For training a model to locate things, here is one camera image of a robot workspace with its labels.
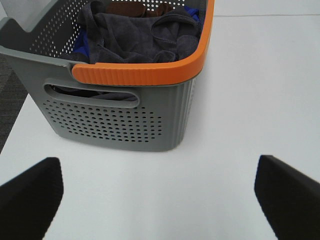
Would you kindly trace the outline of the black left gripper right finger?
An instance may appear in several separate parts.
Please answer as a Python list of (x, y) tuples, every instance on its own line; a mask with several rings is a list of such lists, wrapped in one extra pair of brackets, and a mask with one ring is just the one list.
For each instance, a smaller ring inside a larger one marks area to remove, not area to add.
[(279, 240), (320, 238), (320, 184), (272, 155), (261, 155), (254, 193)]

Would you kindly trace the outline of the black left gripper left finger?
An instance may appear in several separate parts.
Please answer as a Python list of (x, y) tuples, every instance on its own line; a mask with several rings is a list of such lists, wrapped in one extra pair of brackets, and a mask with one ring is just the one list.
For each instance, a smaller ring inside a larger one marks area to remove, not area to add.
[(0, 186), (0, 238), (42, 240), (64, 194), (61, 163), (47, 157)]

